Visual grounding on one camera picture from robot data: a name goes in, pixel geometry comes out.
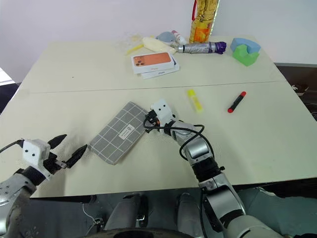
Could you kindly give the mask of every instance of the green toy block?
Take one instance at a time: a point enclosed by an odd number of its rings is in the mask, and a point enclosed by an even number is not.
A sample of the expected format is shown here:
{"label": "green toy block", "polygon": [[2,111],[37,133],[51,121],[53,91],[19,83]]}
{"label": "green toy block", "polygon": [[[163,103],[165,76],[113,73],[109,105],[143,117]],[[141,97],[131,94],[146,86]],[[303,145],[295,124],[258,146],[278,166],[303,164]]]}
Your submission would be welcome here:
{"label": "green toy block", "polygon": [[253,52],[251,54],[247,51],[246,45],[239,45],[233,52],[232,55],[236,60],[244,64],[245,66],[252,65],[258,58],[259,53]]}

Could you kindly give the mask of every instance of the phone box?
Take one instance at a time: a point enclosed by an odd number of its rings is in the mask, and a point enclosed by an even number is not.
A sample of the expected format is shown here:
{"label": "phone box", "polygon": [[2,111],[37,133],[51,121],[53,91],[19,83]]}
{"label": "phone box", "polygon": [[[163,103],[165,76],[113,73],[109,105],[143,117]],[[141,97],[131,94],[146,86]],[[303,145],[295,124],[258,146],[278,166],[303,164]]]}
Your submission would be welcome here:
{"label": "phone box", "polygon": [[131,62],[135,74],[174,68],[173,57],[168,52],[131,56]]}
{"label": "phone box", "polygon": [[172,73],[175,71],[179,70],[179,64],[177,63],[177,61],[175,60],[175,58],[173,57],[174,60],[174,67],[173,68],[169,68],[169,69],[165,69],[165,70],[158,70],[158,71],[153,71],[153,72],[147,72],[147,73],[141,73],[143,79],[148,79],[148,78],[154,78],[157,76],[161,76],[167,73]]}

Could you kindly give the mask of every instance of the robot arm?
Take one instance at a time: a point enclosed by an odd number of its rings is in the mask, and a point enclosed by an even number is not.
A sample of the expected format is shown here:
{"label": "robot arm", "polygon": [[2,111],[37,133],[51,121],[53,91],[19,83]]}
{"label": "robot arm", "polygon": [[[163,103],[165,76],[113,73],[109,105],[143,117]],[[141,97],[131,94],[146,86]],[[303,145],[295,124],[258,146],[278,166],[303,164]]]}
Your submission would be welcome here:
{"label": "robot arm", "polygon": [[258,219],[246,215],[238,194],[221,172],[224,168],[218,167],[210,143],[201,135],[202,130],[197,132],[194,125],[175,120],[164,100],[153,104],[151,109],[144,127],[147,132],[158,129],[170,135],[181,146],[205,194],[205,212],[216,232],[223,231],[230,238],[282,237]]}
{"label": "robot arm", "polygon": [[41,140],[20,140],[23,159],[30,165],[19,169],[8,180],[0,183],[0,237],[22,237],[19,233],[23,208],[30,196],[45,179],[60,169],[71,168],[84,154],[87,145],[76,150],[68,161],[57,160],[50,152],[59,145],[66,135],[57,136],[48,143]]}

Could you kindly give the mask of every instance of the yellow glue stick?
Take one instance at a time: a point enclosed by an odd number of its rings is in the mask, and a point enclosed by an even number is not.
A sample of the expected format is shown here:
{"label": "yellow glue stick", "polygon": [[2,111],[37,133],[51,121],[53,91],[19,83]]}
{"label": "yellow glue stick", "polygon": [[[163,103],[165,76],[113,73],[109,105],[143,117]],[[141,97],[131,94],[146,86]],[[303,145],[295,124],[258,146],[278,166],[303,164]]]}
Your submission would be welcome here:
{"label": "yellow glue stick", "polygon": [[190,89],[187,91],[187,96],[189,98],[189,100],[191,101],[191,104],[193,105],[193,107],[195,108],[195,111],[200,113],[204,110],[202,104],[199,102],[196,93],[194,91],[194,89]]}

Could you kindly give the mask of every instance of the gray checkered notebook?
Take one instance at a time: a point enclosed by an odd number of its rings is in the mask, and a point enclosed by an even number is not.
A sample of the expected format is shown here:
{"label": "gray checkered notebook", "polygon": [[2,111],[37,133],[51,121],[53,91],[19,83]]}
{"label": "gray checkered notebook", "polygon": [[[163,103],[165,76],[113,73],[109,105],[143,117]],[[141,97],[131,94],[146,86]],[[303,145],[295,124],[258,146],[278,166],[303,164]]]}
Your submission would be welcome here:
{"label": "gray checkered notebook", "polygon": [[89,143],[90,150],[115,165],[144,133],[146,114],[146,110],[129,102]]}

